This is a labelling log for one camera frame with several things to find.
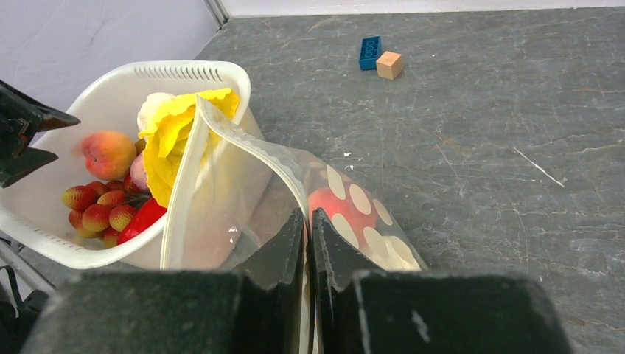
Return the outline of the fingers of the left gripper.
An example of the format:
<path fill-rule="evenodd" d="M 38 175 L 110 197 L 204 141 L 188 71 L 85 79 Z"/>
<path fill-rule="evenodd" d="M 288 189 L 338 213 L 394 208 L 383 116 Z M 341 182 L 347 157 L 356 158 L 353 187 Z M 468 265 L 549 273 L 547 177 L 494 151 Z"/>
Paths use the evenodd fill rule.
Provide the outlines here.
<path fill-rule="evenodd" d="M 30 147 L 37 133 L 79 125 L 71 114 L 51 108 L 1 82 L 1 187 L 9 187 L 58 159 Z"/>

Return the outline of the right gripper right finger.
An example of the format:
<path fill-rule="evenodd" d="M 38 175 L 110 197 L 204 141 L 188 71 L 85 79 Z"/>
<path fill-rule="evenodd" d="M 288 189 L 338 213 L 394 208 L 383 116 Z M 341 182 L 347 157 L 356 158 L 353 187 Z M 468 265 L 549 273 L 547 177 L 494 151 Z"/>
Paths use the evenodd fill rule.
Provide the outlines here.
<path fill-rule="evenodd" d="M 321 353 L 364 353 L 353 273 L 380 267 L 343 239 L 325 211 L 312 213 L 312 271 Z"/>

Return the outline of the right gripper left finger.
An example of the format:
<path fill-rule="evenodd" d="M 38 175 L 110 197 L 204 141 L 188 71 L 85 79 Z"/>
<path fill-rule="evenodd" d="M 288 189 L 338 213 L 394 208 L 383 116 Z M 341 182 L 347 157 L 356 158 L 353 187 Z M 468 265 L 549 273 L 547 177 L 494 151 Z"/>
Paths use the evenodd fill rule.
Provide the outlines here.
<path fill-rule="evenodd" d="M 279 231 L 235 269 L 240 292 L 230 353 L 297 353 L 304 216 L 295 208 Z"/>

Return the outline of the white plastic basket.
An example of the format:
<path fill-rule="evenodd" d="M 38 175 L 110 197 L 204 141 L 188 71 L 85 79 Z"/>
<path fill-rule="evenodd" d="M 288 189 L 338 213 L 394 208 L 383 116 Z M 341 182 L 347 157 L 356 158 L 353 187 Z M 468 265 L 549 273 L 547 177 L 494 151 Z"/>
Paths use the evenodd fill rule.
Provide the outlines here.
<path fill-rule="evenodd" d="M 116 261 L 157 268 L 163 223 L 126 246 L 104 246 L 97 238 L 105 214 L 82 227 L 77 214 L 118 187 L 137 156 L 137 115 L 150 94 L 190 94 L 233 89 L 240 97 L 235 122 L 256 128 L 248 109 L 251 81 L 225 61 L 164 60 L 130 63 L 103 75 L 71 105 L 79 124 L 46 133 L 35 146 L 57 159 L 1 190 L 1 230 L 27 248 L 74 269 Z"/>

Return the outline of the clear polka dot zip bag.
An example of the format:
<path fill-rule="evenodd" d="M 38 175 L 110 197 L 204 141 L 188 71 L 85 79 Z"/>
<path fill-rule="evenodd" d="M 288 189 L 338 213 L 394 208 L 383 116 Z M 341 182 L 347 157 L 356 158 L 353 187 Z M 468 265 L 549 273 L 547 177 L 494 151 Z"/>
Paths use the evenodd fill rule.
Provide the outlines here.
<path fill-rule="evenodd" d="M 311 153 L 254 136 L 197 96 L 170 196 L 160 266 L 238 266 L 274 236 L 293 209 L 311 219 L 309 194 L 330 187 L 344 199 L 350 184 L 357 183 Z M 365 229 L 367 246 L 357 250 L 385 270 L 423 270 L 425 264 L 391 213 L 361 188 L 371 199 L 377 224 Z"/>

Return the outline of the pink toy peach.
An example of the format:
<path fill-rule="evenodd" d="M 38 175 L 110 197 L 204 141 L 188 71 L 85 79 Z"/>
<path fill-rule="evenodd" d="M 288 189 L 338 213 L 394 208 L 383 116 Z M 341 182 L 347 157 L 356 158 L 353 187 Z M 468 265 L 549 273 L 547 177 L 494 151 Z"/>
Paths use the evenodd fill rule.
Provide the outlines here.
<path fill-rule="evenodd" d="M 364 231 L 375 228 L 377 214 L 369 195 L 360 186 L 350 184 L 344 199 L 337 197 L 330 187 L 323 187 L 309 194 L 308 202 L 309 211 L 322 208 L 338 233 L 356 249 L 367 246 Z"/>

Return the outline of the orange toy peach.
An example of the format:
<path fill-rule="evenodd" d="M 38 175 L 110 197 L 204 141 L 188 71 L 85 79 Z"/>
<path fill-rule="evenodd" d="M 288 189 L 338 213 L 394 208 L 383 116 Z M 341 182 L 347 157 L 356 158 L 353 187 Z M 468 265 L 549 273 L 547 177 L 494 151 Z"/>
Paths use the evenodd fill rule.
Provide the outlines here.
<path fill-rule="evenodd" d="M 125 177 L 137 156 L 133 140 L 118 131 L 97 131 L 84 138 L 80 147 L 87 171 L 106 181 Z"/>

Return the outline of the red lychee bunch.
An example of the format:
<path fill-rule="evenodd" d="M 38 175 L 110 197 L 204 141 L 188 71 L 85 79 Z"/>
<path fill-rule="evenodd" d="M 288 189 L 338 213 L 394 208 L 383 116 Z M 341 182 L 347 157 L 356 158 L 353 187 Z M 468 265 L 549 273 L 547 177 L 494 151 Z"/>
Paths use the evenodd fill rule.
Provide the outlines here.
<path fill-rule="evenodd" d="M 100 239 L 106 248 L 119 246 L 142 232 L 139 210 L 150 195 L 126 175 L 121 180 L 91 181 L 65 190 L 70 226 L 85 239 Z"/>

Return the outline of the yellow toy cabbage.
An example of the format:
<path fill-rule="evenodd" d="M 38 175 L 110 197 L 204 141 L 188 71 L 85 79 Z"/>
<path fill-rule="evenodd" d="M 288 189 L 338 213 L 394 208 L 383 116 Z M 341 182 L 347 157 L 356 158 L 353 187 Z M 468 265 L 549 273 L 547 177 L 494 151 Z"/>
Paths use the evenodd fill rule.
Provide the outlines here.
<path fill-rule="evenodd" d="M 196 97 L 209 101 L 233 119 L 240 97 L 231 88 L 192 94 L 149 94 L 137 115 L 138 137 L 146 142 L 142 152 L 147 188 L 157 203 L 169 206 L 170 196 L 195 120 Z"/>

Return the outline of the red toy pepper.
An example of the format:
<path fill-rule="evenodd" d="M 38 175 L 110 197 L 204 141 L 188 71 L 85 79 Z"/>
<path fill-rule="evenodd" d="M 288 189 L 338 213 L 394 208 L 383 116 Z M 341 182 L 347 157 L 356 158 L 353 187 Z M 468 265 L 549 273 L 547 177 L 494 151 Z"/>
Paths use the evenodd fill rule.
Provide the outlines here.
<path fill-rule="evenodd" d="M 156 199 L 149 198 L 139 208 L 132 221 L 119 233 L 117 245 L 125 243 L 152 226 L 167 209 L 160 206 Z"/>

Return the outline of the wooden cube centre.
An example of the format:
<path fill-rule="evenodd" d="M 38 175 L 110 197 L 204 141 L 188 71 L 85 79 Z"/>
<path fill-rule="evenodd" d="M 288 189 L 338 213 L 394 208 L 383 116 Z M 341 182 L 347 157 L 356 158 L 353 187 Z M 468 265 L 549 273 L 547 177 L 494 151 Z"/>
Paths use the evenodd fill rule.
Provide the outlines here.
<path fill-rule="evenodd" d="M 387 80 L 394 80 L 403 68 L 404 63 L 400 53 L 385 51 L 376 60 L 377 75 Z"/>

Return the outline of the blue lego brick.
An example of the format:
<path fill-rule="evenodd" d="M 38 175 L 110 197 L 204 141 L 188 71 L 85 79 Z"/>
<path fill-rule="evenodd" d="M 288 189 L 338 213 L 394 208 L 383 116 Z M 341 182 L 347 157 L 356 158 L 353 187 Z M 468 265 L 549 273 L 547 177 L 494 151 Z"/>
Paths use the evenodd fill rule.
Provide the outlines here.
<path fill-rule="evenodd" d="M 360 45 L 358 64 L 361 70 L 376 69 L 377 59 L 381 56 L 380 36 L 363 38 Z"/>

